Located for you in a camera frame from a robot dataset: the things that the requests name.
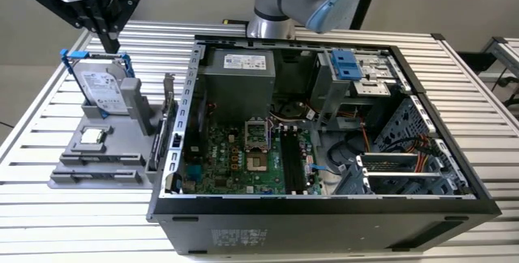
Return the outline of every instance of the white wall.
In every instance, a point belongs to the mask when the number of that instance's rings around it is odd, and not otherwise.
[[[135,19],[219,23],[248,20],[254,0],[142,0]],[[57,64],[79,31],[33,0],[0,0],[0,64]],[[363,29],[443,33],[478,50],[492,35],[519,37],[519,0],[374,0]]]
[[[442,33],[458,50],[519,37],[519,0],[374,0],[364,30]]]

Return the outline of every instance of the power supply label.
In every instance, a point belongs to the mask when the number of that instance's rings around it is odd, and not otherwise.
[[[84,84],[99,108],[108,113],[127,113],[118,80],[110,73],[82,72]]]
[[[263,246],[267,240],[267,230],[211,230],[212,242],[218,247]]]
[[[263,55],[226,55],[224,69],[266,70]]]

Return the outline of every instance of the motherboard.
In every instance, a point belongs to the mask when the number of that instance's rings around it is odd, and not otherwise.
[[[187,166],[186,193],[291,194],[298,183],[300,194],[320,194],[308,131],[260,119],[214,123],[206,148],[204,161]]]

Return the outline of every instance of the aluminum workbench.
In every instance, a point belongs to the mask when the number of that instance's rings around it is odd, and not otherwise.
[[[142,91],[163,100],[163,74],[178,75],[180,97],[195,34],[243,36],[239,25],[132,21],[120,35]],[[420,79],[456,142],[498,200],[503,215],[423,254],[287,254],[183,258],[156,224],[146,221],[148,190],[52,190],[48,175],[83,111],[76,82],[60,66],[0,147],[0,261],[179,262],[190,260],[519,262],[519,124],[446,41],[428,34],[298,29],[306,41],[395,45]],[[102,52],[84,33],[75,50]]]
[[[491,53],[498,61],[504,65],[515,78],[519,78],[519,38],[492,37],[491,41],[483,49],[484,53]],[[508,101],[508,109],[512,114],[519,117],[516,105],[510,105],[510,102],[516,102],[519,94],[519,84],[515,85],[515,90]]]

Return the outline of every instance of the green circuit board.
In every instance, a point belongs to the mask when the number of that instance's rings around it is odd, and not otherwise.
[[[212,125],[208,129],[208,142],[202,179],[188,193],[196,194],[286,194],[284,172],[280,157],[280,138],[272,131],[271,145],[267,153],[246,152],[244,125]],[[266,140],[264,130],[254,128],[248,137]],[[299,141],[306,155],[314,155],[308,132],[299,134]],[[302,155],[302,167],[307,159]],[[320,194],[319,183],[307,189],[308,194]]]

